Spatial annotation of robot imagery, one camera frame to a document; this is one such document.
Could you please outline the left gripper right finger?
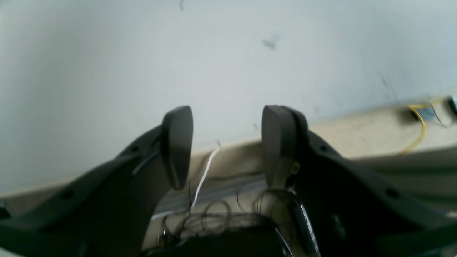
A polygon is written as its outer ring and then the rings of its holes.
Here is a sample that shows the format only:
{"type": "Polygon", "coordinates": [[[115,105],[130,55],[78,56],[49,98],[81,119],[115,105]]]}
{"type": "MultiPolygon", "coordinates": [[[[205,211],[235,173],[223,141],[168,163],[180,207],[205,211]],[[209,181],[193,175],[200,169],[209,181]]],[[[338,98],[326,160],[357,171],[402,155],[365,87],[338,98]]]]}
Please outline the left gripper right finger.
{"type": "Polygon", "coordinates": [[[291,198],[308,256],[455,257],[456,148],[347,159],[290,107],[266,105],[269,189],[291,198]]]}

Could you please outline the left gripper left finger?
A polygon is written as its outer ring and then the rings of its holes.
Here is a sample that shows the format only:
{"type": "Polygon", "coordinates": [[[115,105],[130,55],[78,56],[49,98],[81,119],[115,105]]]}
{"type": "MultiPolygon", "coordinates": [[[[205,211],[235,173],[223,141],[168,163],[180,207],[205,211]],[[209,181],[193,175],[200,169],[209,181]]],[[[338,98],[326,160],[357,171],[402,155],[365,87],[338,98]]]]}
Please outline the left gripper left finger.
{"type": "Polygon", "coordinates": [[[23,257],[137,257],[158,203],[186,185],[189,106],[44,203],[1,221],[1,248],[23,257]]]}

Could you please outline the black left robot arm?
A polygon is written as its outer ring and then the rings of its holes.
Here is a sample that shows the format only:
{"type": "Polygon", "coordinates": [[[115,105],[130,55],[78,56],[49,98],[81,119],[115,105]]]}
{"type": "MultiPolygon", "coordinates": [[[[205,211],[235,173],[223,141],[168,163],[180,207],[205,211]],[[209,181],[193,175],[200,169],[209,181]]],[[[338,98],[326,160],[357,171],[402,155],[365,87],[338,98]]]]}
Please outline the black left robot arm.
{"type": "MultiPolygon", "coordinates": [[[[257,213],[255,226],[181,239],[187,221],[159,246],[142,250],[158,203],[182,189],[189,173],[189,106],[112,160],[88,171],[43,203],[1,219],[1,248],[25,257],[291,257],[277,224],[257,213]]],[[[305,116],[267,105],[262,114],[265,177],[289,198],[298,242],[309,257],[444,257],[456,255],[456,218],[421,203],[386,175],[456,181],[456,148],[349,160],[309,130],[305,116]]]]}

